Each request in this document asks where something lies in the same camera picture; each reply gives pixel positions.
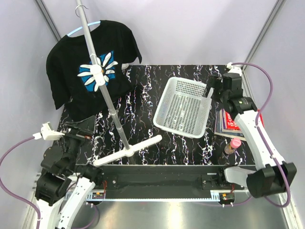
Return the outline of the black daisy print t-shirt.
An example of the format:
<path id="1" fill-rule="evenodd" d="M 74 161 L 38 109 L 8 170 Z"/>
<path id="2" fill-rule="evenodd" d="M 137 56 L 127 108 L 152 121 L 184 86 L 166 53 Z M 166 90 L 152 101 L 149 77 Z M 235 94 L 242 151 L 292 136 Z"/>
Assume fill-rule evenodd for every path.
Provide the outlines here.
<path id="1" fill-rule="evenodd" d="M 120 22 L 101 20 L 100 25 L 91 31 L 91 38 L 111 99 L 126 95 L 134 85 L 124 76 L 122 65 L 142 60 L 131 29 Z M 107 108 L 90 72 L 91 65 L 83 35 L 64 36 L 47 57 L 46 73 L 55 107 L 65 106 L 75 122 Z"/>

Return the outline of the light blue clothes hanger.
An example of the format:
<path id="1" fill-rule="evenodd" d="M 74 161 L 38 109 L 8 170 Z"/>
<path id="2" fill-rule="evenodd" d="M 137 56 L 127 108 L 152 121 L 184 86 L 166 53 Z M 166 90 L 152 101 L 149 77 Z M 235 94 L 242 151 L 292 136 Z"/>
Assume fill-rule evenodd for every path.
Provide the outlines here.
<path id="1" fill-rule="evenodd" d="M 88 24 L 87 24 L 88 30 L 89 30 L 89 31 L 92 31 L 92 29 L 91 29 L 90 27 L 91 27 L 91 26 L 95 26 L 95 25 L 99 25 L 100 23 L 101 23 L 100 21 L 95 21 L 95 22 L 88 23 Z M 68 37 L 71 37 L 73 34 L 79 32 L 79 31 L 82 31 L 82 30 L 83 30 L 83 27 L 80 26 L 80 27 L 78 27 L 78 28 L 72 30 L 71 32 L 67 33 L 67 36 L 68 36 Z"/>

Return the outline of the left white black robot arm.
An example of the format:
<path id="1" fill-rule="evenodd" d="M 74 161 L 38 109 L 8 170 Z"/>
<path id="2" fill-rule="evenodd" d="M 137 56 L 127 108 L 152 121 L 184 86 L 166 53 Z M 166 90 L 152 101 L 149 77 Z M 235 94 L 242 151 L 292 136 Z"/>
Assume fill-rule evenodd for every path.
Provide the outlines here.
<path id="1" fill-rule="evenodd" d="M 64 141 L 62 146 L 49 147 L 41 162 L 35 190 L 41 229 L 70 229 L 88 194 L 103 183 L 100 168 L 91 164 L 76 167 L 81 146 L 93 137 L 95 116 L 63 126 L 58 132 L 44 123 L 40 132 L 44 140 Z"/>

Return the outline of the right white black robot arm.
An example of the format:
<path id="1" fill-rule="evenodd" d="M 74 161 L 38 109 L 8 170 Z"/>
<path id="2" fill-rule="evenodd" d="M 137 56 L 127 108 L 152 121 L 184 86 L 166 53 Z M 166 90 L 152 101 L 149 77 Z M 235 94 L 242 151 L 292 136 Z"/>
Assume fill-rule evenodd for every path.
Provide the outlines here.
<path id="1" fill-rule="evenodd" d="M 291 198 L 290 185 L 296 175 L 294 163 L 287 163 L 272 144 L 260 112 L 251 97 L 245 97 L 242 78 L 238 73 L 211 76 L 207 80 L 204 97 L 217 101 L 242 131 L 252 152 L 255 171 L 238 166 L 225 167 L 216 177 L 218 187 L 229 188 L 233 183 L 247 188 L 254 198 L 286 193 Z"/>

